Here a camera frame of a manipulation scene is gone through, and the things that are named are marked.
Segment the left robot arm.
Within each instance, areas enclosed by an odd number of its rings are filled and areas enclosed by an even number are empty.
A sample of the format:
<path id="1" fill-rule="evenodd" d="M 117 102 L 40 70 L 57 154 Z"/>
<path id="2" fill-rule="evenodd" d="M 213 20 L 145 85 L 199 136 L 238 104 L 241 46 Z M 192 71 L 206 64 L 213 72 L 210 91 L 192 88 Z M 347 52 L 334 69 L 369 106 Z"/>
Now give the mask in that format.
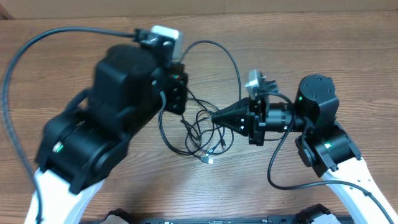
<path id="1" fill-rule="evenodd" d="M 82 90 L 43 128 L 36 155 L 44 223 L 78 223 L 131 139 L 160 111 L 185 111 L 188 76 L 164 47 L 115 45 Z"/>

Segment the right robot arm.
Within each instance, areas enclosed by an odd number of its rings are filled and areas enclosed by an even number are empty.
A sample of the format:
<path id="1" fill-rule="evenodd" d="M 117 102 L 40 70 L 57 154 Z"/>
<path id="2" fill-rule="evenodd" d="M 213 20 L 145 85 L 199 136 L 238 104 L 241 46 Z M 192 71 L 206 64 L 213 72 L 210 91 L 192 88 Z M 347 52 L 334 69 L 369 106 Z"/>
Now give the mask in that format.
<path id="1" fill-rule="evenodd" d="M 297 95 L 290 100 L 281 94 L 276 81 L 259 71 L 249 73 L 248 97 L 212 114 L 211 120 L 263 146 L 267 132 L 282 133 L 284 142 L 298 132 L 295 145 L 302 162 L 319 177 L 318 182 L 281 186 L 279 190 L 300 190 L 328 186 L 348 210 L 355 223 L 397 223 L 397 213 L 375 183 L 358 146 L 336 120 L 339 99 L 330 77 L 304 77 Z"/>

